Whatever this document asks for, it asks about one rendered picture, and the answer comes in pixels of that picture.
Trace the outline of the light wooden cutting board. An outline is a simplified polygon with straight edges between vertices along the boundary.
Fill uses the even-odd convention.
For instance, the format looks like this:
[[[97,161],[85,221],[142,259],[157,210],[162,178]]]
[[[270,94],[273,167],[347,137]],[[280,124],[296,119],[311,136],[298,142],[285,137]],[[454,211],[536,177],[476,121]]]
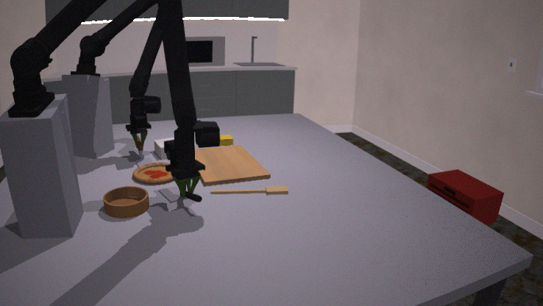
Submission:
[[[205,165],[198,171],[205,186],[271,178],[242,145],[195,149],[195,160]]]

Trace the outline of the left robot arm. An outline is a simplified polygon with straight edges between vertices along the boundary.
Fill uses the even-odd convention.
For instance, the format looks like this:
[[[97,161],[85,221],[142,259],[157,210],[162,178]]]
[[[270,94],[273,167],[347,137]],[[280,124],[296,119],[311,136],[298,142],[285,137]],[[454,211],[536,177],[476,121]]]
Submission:
[[[103,55],[105,47],[121,30],[155,4],[157,4],[157,0],[136,0],[102,29],[94,32],[91,36],[87,35],[81,39],[79,44],[81,52],[77,71],[88,72],[71,71],[71,74],[88,74],[100,77],[100,74],[96,74],[95,57]],[[145,99],[132,99],[132,101],[130,101],[131,113],[137,113],[137,115],[130,115],[130,126],[132,128],[137,128],[139,133],[146,132],[146,113],[160,113],[161,111],[160,97],[145,96],[145,92],[149,85],[152,67],[162,40],[160,16],[159,10],[157,10],[155,22],[149,33],[138,67],[129,84],[130,97],[145,97]],[[143,112],[145,113],[139,115],[139,113]]]

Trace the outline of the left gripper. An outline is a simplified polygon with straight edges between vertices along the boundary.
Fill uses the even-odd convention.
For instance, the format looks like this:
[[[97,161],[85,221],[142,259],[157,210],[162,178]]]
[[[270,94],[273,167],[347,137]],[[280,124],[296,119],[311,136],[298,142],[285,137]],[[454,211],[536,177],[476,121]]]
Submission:
[[[143,113],[139,113],[139,115],[142,115],[142,114],[144,114],[144,112],[143,112]],[[137,113],[131,113],[131,115],[137,115]],[[147,123],[148,123],[147,129],[151,129],[150,123],[149,123],[149,122],[147,122]],[[128,125],[126,125],[126,129],[127,129],[128,132],[130,131],[130,134],[132,134],[132,137],[135,139],[135,145],[137,144],[137,145],[136,145],[136,148],[138,148],[138,139],[137,139],[138,131],[137,131],[137,128],[132,128],[132,127],[130,126],[130,124],[128,124]],[[142,143],[142,134],[143,134],[143,143]],[[145,141],[145,139],[146,139],[146,136],[147,136],[147,131],[141,133],[141,144],[142,144],[142,146],[143,146],[143,144],[144,144],[144,141]]]

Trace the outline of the brown round shallow tray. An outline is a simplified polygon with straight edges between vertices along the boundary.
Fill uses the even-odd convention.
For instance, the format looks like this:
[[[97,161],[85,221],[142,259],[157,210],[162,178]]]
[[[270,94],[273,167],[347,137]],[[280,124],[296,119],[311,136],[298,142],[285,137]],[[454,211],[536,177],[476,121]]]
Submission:
[[[106,214],[113,218],[133,218],[149,209],[148,192],[136,186],[112,189],[104,195],[103,201]]]

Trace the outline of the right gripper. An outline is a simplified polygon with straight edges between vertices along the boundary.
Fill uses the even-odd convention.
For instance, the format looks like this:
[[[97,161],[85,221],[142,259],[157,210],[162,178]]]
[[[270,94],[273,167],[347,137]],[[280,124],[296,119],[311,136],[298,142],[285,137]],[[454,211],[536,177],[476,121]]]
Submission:
[[[180,190],[182,198],[185,198],[186,185],[188,192],[193,193],[194,188],[200,180],[200,173],[198,171],[205,171],[205,165],[198,160],[195,160],[194,148],[189,149],[189,153],[186,153],[186,150],[180,151],[175,149],[175,154],[176,168],[172,165],[167,165],[166,171],[171,172],[171,175]]]

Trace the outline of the pepperoni pizza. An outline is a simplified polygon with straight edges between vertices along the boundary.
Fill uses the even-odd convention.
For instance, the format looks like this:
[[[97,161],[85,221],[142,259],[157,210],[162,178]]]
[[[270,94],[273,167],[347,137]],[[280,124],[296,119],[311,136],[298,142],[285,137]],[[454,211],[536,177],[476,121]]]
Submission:
[[[149,163],[133,171],[133,178],[140,183],[157,185],[173,181],[171,172],[166,171],[170,163]],[[147,178],[147,179],[146,179]]]

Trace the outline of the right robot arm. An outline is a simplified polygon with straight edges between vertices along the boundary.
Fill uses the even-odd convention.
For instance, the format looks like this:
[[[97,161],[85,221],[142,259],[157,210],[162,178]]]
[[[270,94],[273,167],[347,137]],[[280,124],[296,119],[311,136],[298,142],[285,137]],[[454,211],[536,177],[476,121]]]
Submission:
[[[38,117],[51,104],[55,99],[54,92],[46,92],[39,72],[49,67],[53,60],[50,54],[106,1],[71,0],[34,39],[26,40],[13,52],[10,66],[14,76],[15,104],[7,111],[10,118]],[[194,133],[199,148],[219,146],[220,129],[215,121],[196,120],[182,0],[157,0],[157,3],[172,108],[178,126],[174,140],[164,141],[164,152],[176,168],[175,149],[189,153],[189,149],[195,148]]]

